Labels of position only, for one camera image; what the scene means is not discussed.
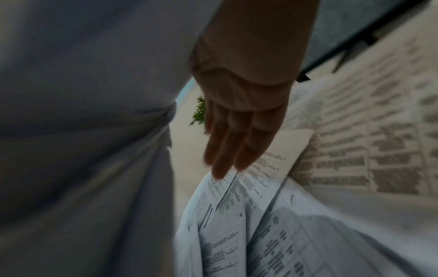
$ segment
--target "blue edge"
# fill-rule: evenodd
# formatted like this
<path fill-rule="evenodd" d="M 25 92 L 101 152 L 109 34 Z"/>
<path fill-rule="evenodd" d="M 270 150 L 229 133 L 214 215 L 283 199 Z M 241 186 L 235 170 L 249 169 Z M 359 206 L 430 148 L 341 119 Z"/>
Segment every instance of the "blue edge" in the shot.
<path fill-rule="evenodd" d="M 187 82 L 187 84 L 184 86 L 184 88 L 180 91 L 178 97 L 175 99 L 177 103 L 177 108 L 181 105 L 181 103 L 186 98 L 189 91 L 191 91 L 196 85 L 195 79 L 191 78 L 190 81 Z"/>

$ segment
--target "skin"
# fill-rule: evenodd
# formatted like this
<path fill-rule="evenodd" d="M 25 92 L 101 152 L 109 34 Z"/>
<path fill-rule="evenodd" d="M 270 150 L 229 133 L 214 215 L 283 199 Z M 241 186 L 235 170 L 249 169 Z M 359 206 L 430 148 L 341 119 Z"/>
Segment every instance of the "skin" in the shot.
<path fill-rule="evenodd" d="M 268 148 L 286 114 L 317 0 L 225 0 L 190 67 L 206 99 L 204 161 L 222 179 Z"/>

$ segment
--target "human hand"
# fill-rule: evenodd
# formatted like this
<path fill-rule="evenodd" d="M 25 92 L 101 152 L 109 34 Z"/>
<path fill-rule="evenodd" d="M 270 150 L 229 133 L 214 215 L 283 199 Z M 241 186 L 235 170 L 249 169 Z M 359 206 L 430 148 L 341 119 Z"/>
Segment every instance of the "human hand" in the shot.
<path fill-rule="evenodd" d="M 222 179 L 268 148 L 286 114 L 317 0 L 225 0 L 193 49 L 205 95 L 204 161 Z"/>

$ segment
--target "clothing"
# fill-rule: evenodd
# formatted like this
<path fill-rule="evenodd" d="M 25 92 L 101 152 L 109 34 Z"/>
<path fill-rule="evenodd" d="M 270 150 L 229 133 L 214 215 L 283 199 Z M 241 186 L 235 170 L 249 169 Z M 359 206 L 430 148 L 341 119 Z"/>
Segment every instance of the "clothing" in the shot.
<path fill-rule="evenodd" d="M 167 125 L 220 3 L 0 4 L 1 276 L 158 272 Z"/>

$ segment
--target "green plant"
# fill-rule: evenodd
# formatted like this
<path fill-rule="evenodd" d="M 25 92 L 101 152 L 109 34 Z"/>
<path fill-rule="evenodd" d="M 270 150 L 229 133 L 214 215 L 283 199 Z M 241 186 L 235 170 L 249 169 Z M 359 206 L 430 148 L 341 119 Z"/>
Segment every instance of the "green plant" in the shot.
<path fill-rule="evenodd" d="M 189 125 L 193 125 L 193 123 L 197 122 L 198 125 L 204 124 L 205 119 L 205 100 L 202 97 L 198 98 L 198 106 L 193 115 L 193 121 Z"/>

